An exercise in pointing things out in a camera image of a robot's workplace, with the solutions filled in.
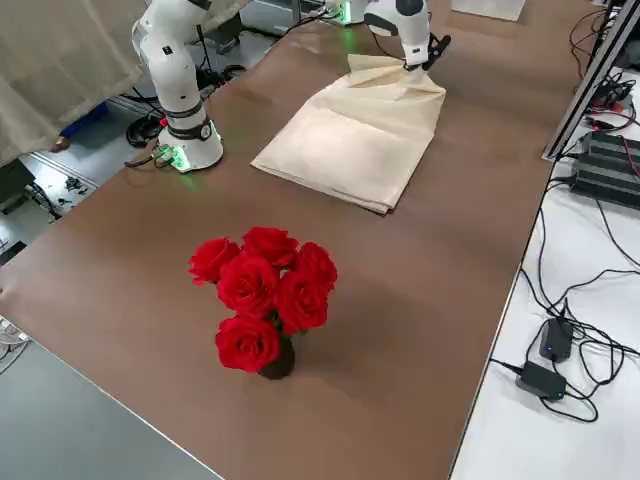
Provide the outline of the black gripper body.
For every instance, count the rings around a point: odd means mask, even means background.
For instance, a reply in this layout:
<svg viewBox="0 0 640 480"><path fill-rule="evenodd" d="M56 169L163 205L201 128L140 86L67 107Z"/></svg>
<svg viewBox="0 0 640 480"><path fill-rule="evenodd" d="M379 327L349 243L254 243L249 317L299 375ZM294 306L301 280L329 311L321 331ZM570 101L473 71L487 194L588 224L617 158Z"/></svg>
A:
<svg viewBox="0 0 640 480"><path fill-rule="evenodd" d="M428 59L422 64L424 71L428 71L442 57L450 42L450 35L444 35L438 38L433 33L430 34L427 46Z"/></svg>

